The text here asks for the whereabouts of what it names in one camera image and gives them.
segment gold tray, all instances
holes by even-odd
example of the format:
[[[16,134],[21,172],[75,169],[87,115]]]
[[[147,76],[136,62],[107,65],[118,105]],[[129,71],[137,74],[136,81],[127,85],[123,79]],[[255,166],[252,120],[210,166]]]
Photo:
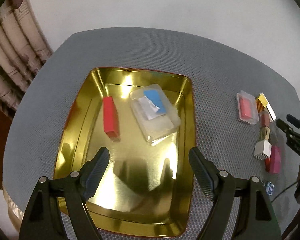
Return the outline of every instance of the gold tray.
[[[129,93],[158,84],[181,118],[179,130],[145,141]],[[103,132],[102,98],[112,96],[119,116],[120,142]],[[86,203],[97,228],[144,237],[175,237],[187,225],[193,187],[188,152],[195,146],[194,103],[186,76],[129,68],[96,68],[84,81],[61,138],[54,178],[78,171],[100,147],[110,163],[94,197]],[[67,212],[64,199],[60,209]]]

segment red small block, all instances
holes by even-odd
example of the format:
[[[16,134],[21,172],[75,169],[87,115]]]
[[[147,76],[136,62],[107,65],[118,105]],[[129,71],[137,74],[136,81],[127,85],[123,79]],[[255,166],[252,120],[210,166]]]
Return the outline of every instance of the red small block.
[[[251,110],[251,104],[249,99],[240,97],[239,103],[240,103],[241,117],[244,119],[252,118],[252,110]]]
[[[267,158],[265,159],[265,165],[266,165],[266,171],[270,171],[270,162],[271,162],[271,158]]]
[[[264,126],[270,126],[270,115],[266,111],[261,113],[261,127]]]
[[[110,139],[120,137],[118,112],[112,97],[103,98],[103,130]]]

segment white wall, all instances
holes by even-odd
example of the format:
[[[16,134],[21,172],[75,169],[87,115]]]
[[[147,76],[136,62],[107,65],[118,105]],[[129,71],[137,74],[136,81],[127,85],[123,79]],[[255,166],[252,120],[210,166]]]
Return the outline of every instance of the white wall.
[[[300,9],[293,0],[30,0],[53,50],[71,34],[105,27],[176,30],[265,63],[300,98]]]

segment white cube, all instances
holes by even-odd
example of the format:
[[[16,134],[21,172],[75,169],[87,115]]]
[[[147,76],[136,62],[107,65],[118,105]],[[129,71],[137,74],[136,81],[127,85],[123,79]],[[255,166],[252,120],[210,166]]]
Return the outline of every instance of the white cube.
[[[254,148],[254,156],[259,160],[265,160],[270,158],[271,155],[271,143],[267,140],[262,140],[256,143]]]

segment blue sponge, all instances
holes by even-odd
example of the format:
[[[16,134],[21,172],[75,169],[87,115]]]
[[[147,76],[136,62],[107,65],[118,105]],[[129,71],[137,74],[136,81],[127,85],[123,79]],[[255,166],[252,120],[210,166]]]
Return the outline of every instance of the blue sponge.
[[[167,111],[160,99],[160,95],[157,92],[157,90],[151,89],[151,90],[145,90],[143,91],[143,94],[156,106],[158,107],[157,114],[165,114]]]

